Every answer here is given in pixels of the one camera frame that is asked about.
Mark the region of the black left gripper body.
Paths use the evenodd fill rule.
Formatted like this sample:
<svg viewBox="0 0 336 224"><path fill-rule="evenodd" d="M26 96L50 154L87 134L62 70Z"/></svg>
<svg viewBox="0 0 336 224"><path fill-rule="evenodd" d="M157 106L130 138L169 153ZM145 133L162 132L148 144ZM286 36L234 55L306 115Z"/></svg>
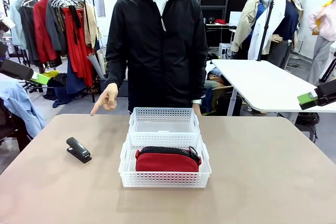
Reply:
<svg viewBox="0 0 336 224"><path fill-rule="evenodd" d="M18 80L30 80L34 71L27 66L5 59L1 61L1 73Z"/></svg>

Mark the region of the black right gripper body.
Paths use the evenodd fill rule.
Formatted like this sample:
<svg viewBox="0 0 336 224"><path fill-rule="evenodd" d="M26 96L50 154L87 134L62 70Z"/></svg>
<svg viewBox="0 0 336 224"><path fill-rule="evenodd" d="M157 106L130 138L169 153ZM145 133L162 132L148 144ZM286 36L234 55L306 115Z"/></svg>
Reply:
<svg viewBox="0 0 336 224"><path fill-rule="evenodd" d="M335 102L336 79L318 85L316 88L317 105L325 106Z"/></svg>

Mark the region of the person's right hand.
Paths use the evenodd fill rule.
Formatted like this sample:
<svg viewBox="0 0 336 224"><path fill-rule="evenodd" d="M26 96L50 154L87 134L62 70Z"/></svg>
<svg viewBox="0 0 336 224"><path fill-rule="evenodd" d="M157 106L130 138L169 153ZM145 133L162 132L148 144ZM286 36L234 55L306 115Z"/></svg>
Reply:
<svg viewBox="0 0 336 224"><path fill-rule="evenodd" d="M116 97L118 95L118 86L116 83L110 83L101 93L90 112L94 116L98 110L103 107L107 111L114 110L117 107Z"/></svg>

